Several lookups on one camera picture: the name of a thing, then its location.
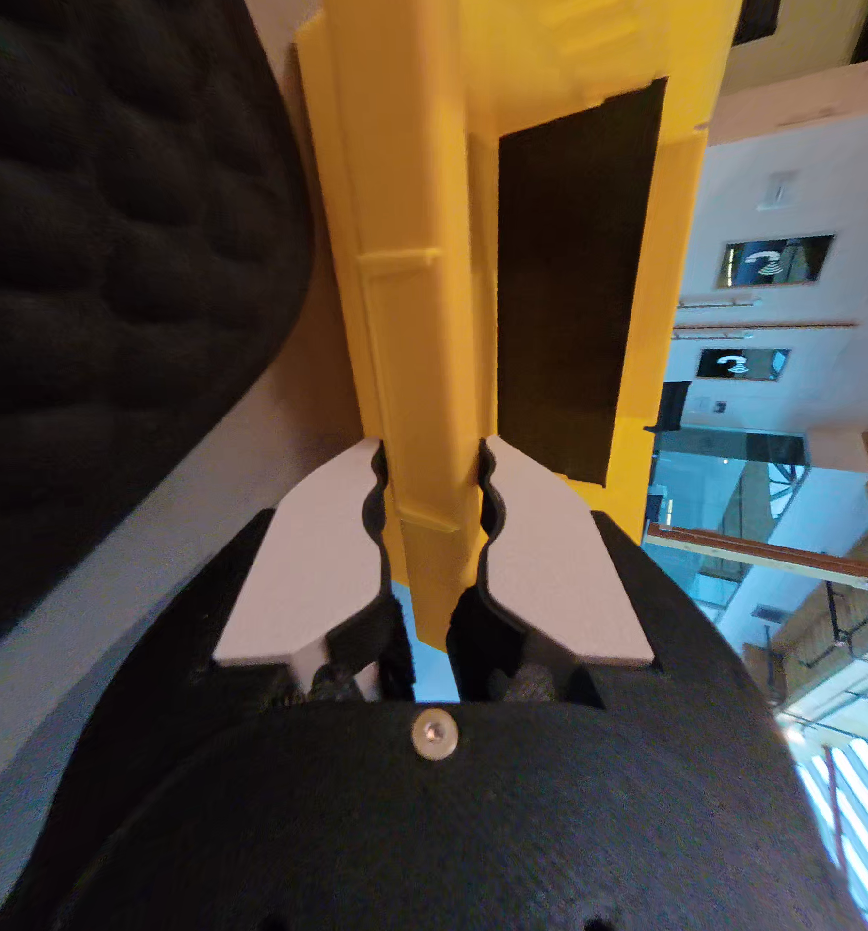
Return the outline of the black mesh cushion pad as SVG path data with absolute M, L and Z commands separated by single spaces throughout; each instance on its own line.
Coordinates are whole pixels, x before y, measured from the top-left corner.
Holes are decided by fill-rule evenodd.
M 0 2 L 0 642 L 277 355 L 313 246 L 246 2 Z

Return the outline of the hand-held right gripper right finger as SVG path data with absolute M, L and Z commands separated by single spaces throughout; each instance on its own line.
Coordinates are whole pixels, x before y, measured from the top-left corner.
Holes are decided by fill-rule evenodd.
M 498 436 L 479 442 L 474 583 L 447 651 L 463 701 L 600 701 L 595 667 L 654 661 L 588 503 Z

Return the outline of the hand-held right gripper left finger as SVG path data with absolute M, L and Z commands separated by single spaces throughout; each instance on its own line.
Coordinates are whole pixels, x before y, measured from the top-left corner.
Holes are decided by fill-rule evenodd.
M 365 438 L 278 504 L 212 659 L 278 674 L 283 701 L 413 701 L 414 663 L 383 541 L 388 468 Z

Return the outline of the door window with phone icon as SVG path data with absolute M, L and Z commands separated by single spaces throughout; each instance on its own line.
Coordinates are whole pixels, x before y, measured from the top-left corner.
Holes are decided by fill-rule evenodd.
M 791 350 L 767 347 L 719 347 L 702 350 L 696 378 L 776 382 L 782 376 Z
M 836 235 L 758 239 L 726 245 L 716 278 L 718 289 L 755 289 L 815 283 Z

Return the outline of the wooden office desk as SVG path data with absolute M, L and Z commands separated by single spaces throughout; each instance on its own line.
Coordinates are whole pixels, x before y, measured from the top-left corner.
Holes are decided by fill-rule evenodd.
M 868 590 L 868 561 L 651 523 L 644 542 Z

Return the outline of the yellow plastic bin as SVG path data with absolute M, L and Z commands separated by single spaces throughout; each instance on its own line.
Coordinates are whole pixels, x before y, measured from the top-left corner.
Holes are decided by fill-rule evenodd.
M 640 542 L 707 146 L 741 2 L 323 2 L 296 46 L 362 424 L 385 445 L 397 581 L 445 648 L 498 432 L 502 135 L 665 78 L 608 476 L 566 482 Z

